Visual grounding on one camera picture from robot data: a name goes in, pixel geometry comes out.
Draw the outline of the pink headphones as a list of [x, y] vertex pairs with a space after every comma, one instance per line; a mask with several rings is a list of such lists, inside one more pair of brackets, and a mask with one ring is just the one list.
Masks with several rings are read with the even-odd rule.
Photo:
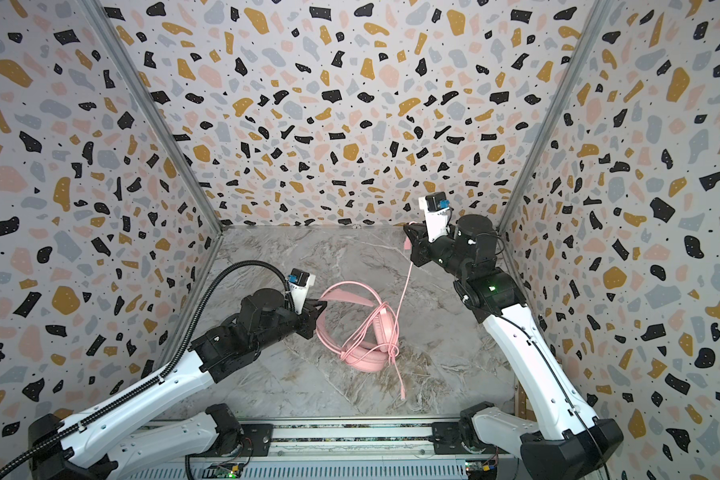
[[400, 353], [400, 327], [397, 313], [370, 286], [356, 281], [342, 281], [327, 288], [323, 302], [338, 302], [372, 307], [358, 328], [341, 344], [329, 334], [323, 311], [316, 321], [321, 343], [348, 366], [366, 373], [376, 373], [387, 365], [397, 368]]

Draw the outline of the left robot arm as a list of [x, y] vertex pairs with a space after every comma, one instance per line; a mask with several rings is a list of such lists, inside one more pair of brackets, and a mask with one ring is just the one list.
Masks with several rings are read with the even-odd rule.
[[313, 336], [324, 300], [305, 299], [300, 312], [265, 288], [246, 296], [238, 313], [193, 340], [178, 363], [164, 367], [88, 411], [65, 420], [48, 414], [30, 427], [34, 479], [123, 479], [178, 457], [222, 456], [252, 449], [225, 404], [176, 424], [145, 424], [179, 401], [221, 383], [291, 334]]

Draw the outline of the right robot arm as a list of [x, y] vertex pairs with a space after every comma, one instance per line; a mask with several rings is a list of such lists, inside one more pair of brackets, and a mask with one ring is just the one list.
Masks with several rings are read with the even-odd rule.
[[525, 420], [482, 402], [463, 410], [458, 438], [464, 449], [489, 447], [517, 458], [533, 479], [608, 479], [608, 459], [624, 440], [617, 422], [599, 417], [551, 353], [513, 277], [498, 264], [506, 245], [492, 222], [465, 215], [430, 215], [404, 225], [417, 267], [428, 263], [454, 278], [460, 302], [501, 349], [530, 401]]

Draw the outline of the left circuit board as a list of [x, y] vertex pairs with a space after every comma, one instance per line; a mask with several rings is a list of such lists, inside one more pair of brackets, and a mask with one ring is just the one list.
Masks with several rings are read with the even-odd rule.
[[241, 479], [244, 465], [240, 463], [220, 463], [211, 465], [206, 471], [208, 479]]

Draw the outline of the circuit board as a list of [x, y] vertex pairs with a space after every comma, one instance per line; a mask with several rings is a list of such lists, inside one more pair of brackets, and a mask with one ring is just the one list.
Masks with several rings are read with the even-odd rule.
[[465, 472], [468, 480], [496, 480], [497, 466], [495, 461], [466, 461]]
[[241, 479], [244, 465], [240, 463], [220, 463], [211, 465], [206, 471], [208, 479]]

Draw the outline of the right circuit board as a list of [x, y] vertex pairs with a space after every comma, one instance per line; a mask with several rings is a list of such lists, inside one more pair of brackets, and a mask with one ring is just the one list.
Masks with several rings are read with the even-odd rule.
[[497, 466], [495, 461], [466, 461], [465, 472], [468, 480], [496, 480]]

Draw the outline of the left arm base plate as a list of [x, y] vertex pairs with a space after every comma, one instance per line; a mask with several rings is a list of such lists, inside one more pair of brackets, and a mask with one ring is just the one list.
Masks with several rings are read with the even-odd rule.
[[273, 424], [244, 423], [239, 427], [218, 427], [217, 430], [216, 440], [203, 455], [266, 457], [269, 454]]

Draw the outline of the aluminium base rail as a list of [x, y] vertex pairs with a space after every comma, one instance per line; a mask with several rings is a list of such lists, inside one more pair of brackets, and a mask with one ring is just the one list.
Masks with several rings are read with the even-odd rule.
[[435, 423], [455, 422], [455, 416], [425, 415], [414, 417], [307, 417], [244, 418], [244, 426], [267, 424], [272, 427], [268, 455], [255, 457], [265, 461], [343, 461], [343, 460], [445, 460], [489, 459], [495, 454], [514, 460], [509, 452], [489, 447], [472, 454], [435, 453]]

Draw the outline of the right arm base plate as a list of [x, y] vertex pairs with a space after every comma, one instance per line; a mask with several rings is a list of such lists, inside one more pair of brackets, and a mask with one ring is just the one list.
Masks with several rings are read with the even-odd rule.
[[479, 455], [493, 449], [490, 444], [482, 442], [463, 421], [434, 422], [431, 430], [436, 455]]

